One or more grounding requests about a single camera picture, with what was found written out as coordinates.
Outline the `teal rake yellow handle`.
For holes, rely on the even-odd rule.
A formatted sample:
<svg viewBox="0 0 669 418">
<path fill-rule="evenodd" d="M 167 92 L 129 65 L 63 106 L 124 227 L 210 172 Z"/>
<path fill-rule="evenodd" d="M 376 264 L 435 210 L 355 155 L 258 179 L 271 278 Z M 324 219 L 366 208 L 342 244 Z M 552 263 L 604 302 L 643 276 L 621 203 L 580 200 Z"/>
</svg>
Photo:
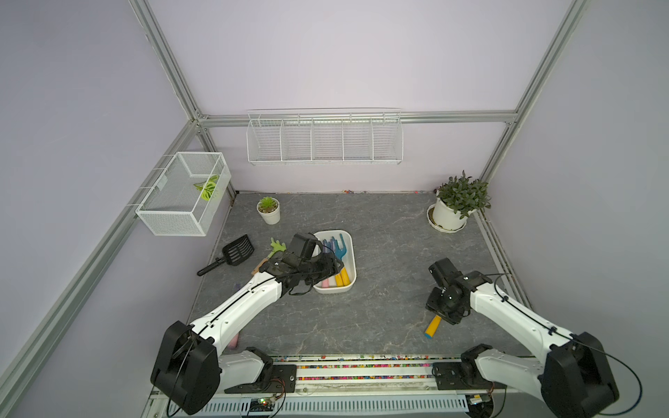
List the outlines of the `teal rake yellow handle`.
<svg viewBox="0 0 669 418">
<path fill-rule="evenodd" d="M 347 253 L 347 247 L 346 247 L 345 241 L 343 240 L 343 235 L 340 234 L 339 237 L 340 237 L 339 240 L 336 237 L 333 237 L 331 239 L 331 242 L 332 242 L 334 253 L 336 254 L 336 257 L 338 259 L 340 259 L 341 261 L 343 261 L 343 257 Z M 348 272 L 347 272 L 345 266 L 343 266 L 341 268 L 340 273 L 338 273 L 338 275 L 336 275 L 336 285 L 338 287 L 346 287 L 349 284 L 350 284 L 350 278 L 348 276 Z"/>
<path fill-rule="evenodd" d="M 327 247 L 333 254 L 337 253 L 338 243 L 334 237 L 331 237 L 329 240 L 327 240 Z M 341 278 L 341 275 L 339 273 L 328 279 L 328 287 L 342 287 L 342 286 L 343 286 L 343 278 Z"/>
</svg>

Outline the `white plastic storage box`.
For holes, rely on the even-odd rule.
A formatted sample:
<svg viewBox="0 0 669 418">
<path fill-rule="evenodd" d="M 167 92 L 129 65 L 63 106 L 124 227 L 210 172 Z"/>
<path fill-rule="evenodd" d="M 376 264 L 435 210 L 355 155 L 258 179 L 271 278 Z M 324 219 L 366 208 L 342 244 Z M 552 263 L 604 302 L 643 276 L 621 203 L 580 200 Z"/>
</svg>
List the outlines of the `white plastic storage box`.
<svg viewBox="0 0 669 418">
<path fill-rule="evenodd" d="M 353 240 L 352 240 L 351 234 L 349 232 L 345 231 L 345 230 L 323 230 L 323 231 L 319 231 L 319 232 L 314 233 L 314 235 L 317 237 L 318 240 L 320 240 L 320 242 L 322 240 L 329 240 L 331 237 L 336 237 L 339 240 L 339 238 L 340 238 L 339 235 L 340 234 L 343 235 L 343 240 L 346 243 L 347 253 L 343 257 L 343 261 L 338 259 L 336 257 L 336 254 L 333 254 L 332 252 L 331 252 L 331 254 L 333 254 L 334 258 L 336 258 L 337 273 L 340 273 L 341 268 L 343 266 L 345 266 L 345 268 L 348 272 L 348 276 L 350 278 L 350 284 L 346 287 L 329 287 L 329 288 L 326 288 L 326 289 L 321 289 L 320 286 L 319 286 L 319 283 L 317 283 L 314 286 L 314 289 L 319 294 L 342 294 L 342 293 L 346 293 L 353 288 L 353 285 L 356 282 L 357 272 L 356 272 L 356 264 L 355 264 L 355 251 L 354 251 L 354 248 L 353 248 Z"/>
</svg>

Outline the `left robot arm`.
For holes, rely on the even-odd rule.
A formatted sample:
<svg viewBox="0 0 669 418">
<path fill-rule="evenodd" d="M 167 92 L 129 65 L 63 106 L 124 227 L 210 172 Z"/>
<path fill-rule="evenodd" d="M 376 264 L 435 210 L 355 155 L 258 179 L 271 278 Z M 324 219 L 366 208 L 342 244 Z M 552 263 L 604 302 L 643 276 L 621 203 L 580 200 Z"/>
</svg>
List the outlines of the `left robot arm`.
<svg viewBox="0 0 669 418">
<path fill-rule="evenodd" d="M 245 286 L 213 311 L 186 324 L 174 322 L 163 336 L 150 381 L 179 411 L 200 412 L 220 388 L 233 392 L 268 392 L 274 361 L 249 347 L 235 355 L 223 351 L 261 311 L 292 289 L 309 287 L 337 275 L 344 263 L 334 254 L 300 259 L 278 253 Z"/>
</svg>

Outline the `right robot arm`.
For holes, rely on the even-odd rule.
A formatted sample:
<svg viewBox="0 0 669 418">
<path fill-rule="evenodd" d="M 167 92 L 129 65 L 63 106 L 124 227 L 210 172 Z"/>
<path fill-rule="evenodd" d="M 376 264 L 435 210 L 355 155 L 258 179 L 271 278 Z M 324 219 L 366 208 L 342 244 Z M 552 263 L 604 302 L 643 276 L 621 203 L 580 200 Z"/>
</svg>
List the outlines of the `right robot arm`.
<svg viewBox="0 0 669 418">
<path fill-rule="evenodd" d="M 520 306 L 490 277 L 464 274 L 451 265 L 430 266 L 436 287 L 426 308 L 451 325 L 479 313 L 519 341 L 531 357 L 507 355 L 479 344 L 433 374 L 440 389 L 491 388 L 499 383 L 542 401 L 557 417 L 593 417 L 614 404 L 620 392 L 600 341 L 573 334 Z"/>
</svg>

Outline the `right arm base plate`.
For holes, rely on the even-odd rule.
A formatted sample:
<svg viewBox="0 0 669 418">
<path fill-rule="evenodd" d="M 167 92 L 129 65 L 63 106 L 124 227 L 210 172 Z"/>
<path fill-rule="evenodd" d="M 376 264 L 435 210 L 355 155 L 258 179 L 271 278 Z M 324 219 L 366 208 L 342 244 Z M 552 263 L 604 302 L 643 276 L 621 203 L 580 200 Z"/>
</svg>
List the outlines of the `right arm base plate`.
<svg viewBox="0 0 669 418">
<path fill-rule="evenodd" d="M 479 390 L 492 392 L 507 386 L 500 382 L 488 381 L 470 362 L 435 362 L 432 375 L 438 390 Z"/>
</svg>

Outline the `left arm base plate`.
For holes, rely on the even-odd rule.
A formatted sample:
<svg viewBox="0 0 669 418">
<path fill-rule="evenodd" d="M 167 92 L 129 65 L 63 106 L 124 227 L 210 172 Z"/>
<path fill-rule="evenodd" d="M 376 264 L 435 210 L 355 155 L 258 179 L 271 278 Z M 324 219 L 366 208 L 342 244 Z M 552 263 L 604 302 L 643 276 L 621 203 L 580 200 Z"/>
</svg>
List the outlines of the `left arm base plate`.
<svg viewBox="0 0 669 418">
<path fill-rule="evenodd" d="M 294 393 L 297 383 L 295 365 L 273 365 L 265 367 L 253 382 L 228 383 L 221 380 L 226 394 Z"/>
</svg>

